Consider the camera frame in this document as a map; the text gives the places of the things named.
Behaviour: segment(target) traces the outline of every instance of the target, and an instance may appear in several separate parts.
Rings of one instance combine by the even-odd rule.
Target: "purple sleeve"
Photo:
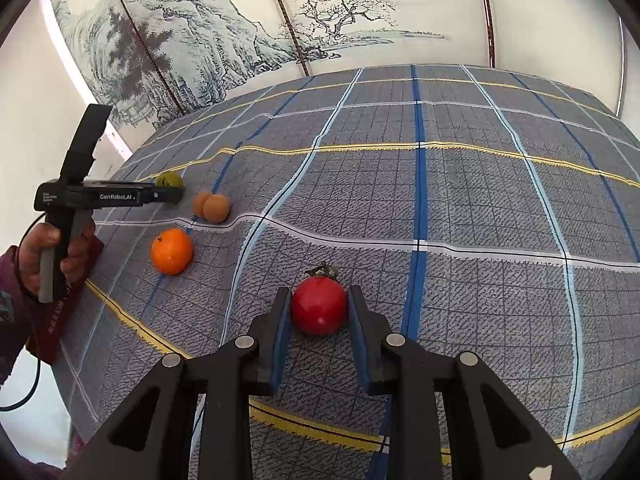
[[[15,277],[15,251],[17,247],[12,246],[0,256],[0,386],[11,374],[20,350],[33,331],[30,315],[37,326],[44,311],[20,289]]]

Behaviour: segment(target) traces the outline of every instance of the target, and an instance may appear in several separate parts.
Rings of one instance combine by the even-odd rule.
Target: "orange fruit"
[[[179,274],[191,262],[193,243],[182,229],[167,229],[154,239],[150,256],[156,269],[163,274]]]
[[[231,204],[228,197],[220,194],[212,194],[205,200],[202,213],[204,218],[209,222],[219,224],[229,216],[230,209]]]
[[[191,200],[191,210],[193,211],[194,215],[199,216],[200,218],[204,218],[202,207],[207,201],[207,198],[209,198],[210,196],[210,191],[199,191],[196,193],[196,195],[193,197],[193,200]]]

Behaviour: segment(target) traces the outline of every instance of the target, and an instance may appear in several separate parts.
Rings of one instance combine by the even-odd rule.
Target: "tomato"
[[[335,269],[325,262],[306,272],[291,300],[293,323],[311,335],[336,332],[347,317],[347,295],[337,282]]]

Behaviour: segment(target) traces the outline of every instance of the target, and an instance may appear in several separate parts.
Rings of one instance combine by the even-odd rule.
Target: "hand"
[[[94,236],[93,219],[82,231],[82,235],[72,240],[67,250],[67,257],[60,262],[60,270],[67,283],[73,283],[84,273],[89,254],[89,240]],[[20,278],[25,288],[38,295],[40,288],[40,253],[43,249],[55,246],[60,240],[60,230],[51,224],[37,224],[27,233],[18,249]]]

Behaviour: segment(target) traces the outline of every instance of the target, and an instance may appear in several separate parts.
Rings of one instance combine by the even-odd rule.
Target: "metal screw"
[[[460,362],[467,366],[476,366],[478,364],[478,356],[473,352],[462,352],[460,354]]]
[[[162,364],[167,368],[173,368],[180,364],[180,356],[178,354],[167,354],[162,358]]]
[[[386,336],[386,342],[391,346],[402,346],[406,342],[406,339],[402,334],[392,332]]]
[[[241,335],[236,338],[236,346],[238,348],[251,348],[254,345],[254,338],[250,335]]]

